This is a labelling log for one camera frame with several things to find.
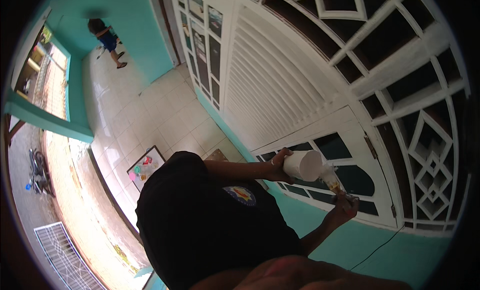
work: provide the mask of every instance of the electrical cord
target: electrical cord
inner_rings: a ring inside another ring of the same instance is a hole
[[[358,265],[360,265],[361,263],[367,261],[367,259],[368,259],[369,257],[371,257],[372,254],[374,254],[376,251],[378,251],[378,250],[380,249],[380,247],[382,247],[383,245],[385,245],[385,244],[387,244],[388,242],[390,242],[390,240],[393,239],[393,237],[395,237],[395,236],[399,233],[399,231],[403,230],[404,227],[405,227],[405,224],[402,225],[402,227],[401,227],[398,231],[396,231],[396,233],[394,233],[393,236],[392,236],[390,239],[388,239],[387,242],[385,242],[384,244],[382,244],[382,245],[380,245],[379,247],[377,247],[377,248],[376,248],[374,251],[372,251],[372,253],[371,253],[368,257],[366,257],[363,261],[361,261],[360,263],[358,263],[358,264],[356,264],[355,266],[353,266],[353,267],[350,269],[350,271],[352,271],[353,269],[355,269],[355,268],[356,268]]]

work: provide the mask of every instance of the louvered panel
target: louvered panel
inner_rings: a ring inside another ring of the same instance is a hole
[[[231,43],[224,119],[237,134],[252,135],[252,150],[322,118],[338,95],[309,56],[274,30],[243,9]]]
[[[263,113],[260,113],[255,107],[252,107],[251,105],[248,105],[248,102],[246,102],[243,97],[241,97],[242,90],[238,89],[234,83],[230,84],[230,88],[233,89],[232,91],[232,98],[235,98],[237,101],[237,104],[239,107],[243,109],[245,114],[249,117],[252,118],[253,121],[261,127],[261,130],[267,130],[268,132],[272,134],[278,134],[278,130],[276,130],[272,125],[271,122],[269,122],[268,118],[264,116]]]
[[[275,57],[275,55],[272,55],[267,48],[258,42],[259,40],[262,40],[261,38],[254,39],[244,30],[245,29],[243,28],[237,29],[237,38],[239,42],[244,41],[253,51],[266,59],[267,62],[285,79],[285,81],[289,83],[291,88],[297,92],[304,103],[309,104],[313,107],[313,110],[316,110],[319,105],[322,105],[325,102],[323,97],[316,91],[305,76],[288,59],[281,57],[283,53],[279,53],[278,50],[274,51],[274,53],[277,53],[277,57]]]
[[[264,37],[270,46],[276,47],[277,53],[283,54],[286,59],[289,59],[293,67],[296,67],[309,80],[326,102],[331,102],[334,96],[338,94],[336,87],[317,63],[309,55],[305,54],[298,47],[298,44],[287,38],[269,22],[246,7],[240,11],[238,21],[241,26],[243,26],[241,24],[242,21],[250,26],[250,29],[243,28],[244,31],[254,30],[257,34]]]
[[[246,84],[241,77],[237,77],[237,74],[234,70],[232,70],[231,73],[232,81],[236,82],[240,88],[246,89],[248,91],[247,94],[257,95],[259,97],[257,106],[261,109],[265,108],[265,113],[267,116],[274,117],[274,120],[278,122],[279,130],[286,130],[287,125],[285,124],[285,121],[279,117],[278,111],[272,108],[272,105],[269,103],[269,100],[266,99],[264,94],[261,91],[257,90],[255,88],[255,85],[252,85],[250,83]]]
[[[241,83],[237,83],[235,77],[232,76],[231,85],[234,88],[236,87],[238,94],[240,94],[242,96],[244,101],[250,101],[248,99],[248,97],[251,96],[251,94],[249,95],[249,93],[248,93],[249,88],[248,87],[242,87],[242,86],[240,86],[240,84]],[[262,107],[261,104],[259,104],[257,101],[254,101],[254,108],[255,108],[254,114],[257,115],[259,118],[261,118],[261,117],[265,118],[267,120],[267,122],[269,123],[269,125],[272,126],[275,129],[276,134],[280,134],[280,131],[285,129],[284,127],[280,126],[281,121],[277,118],[272,117],[272,113],[269,112],[268,109],[265,109],[264,107]]]

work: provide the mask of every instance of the circular logo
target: circular logo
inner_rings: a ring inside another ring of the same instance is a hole
[[[231,197],[235,198],[238,202],[243,203],[248,206],[255,206],[257,203],[255,200],[255,195],[250,192],[247,188],[231,186],[223,188]]]

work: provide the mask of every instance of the forearm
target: forearm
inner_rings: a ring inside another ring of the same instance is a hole
[[[221,179],[247,180],[268,179],[267,170],[270,163],[231,163],[221,161],[203,161],[208,173]]]
[[[102,31],[100,31],[99,33],[95,34],[95,36],[96,36],[97,38],[99,38],[100,36],[104,35],[107,31],[109,31],[111,28],[112,28],[112,27],[109,26],[108,28],[105,28],[105,29],[103,29]]]
[[[324,220],[319,227],[300,239],[303,255],[308,257],[335,229]]]

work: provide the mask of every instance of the white cup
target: white cup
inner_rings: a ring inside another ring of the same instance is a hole
[[[321,158],[322,155],[315,150],[294,151],[285,157],[283,171],[297,179],[315,181],[323,165]]]

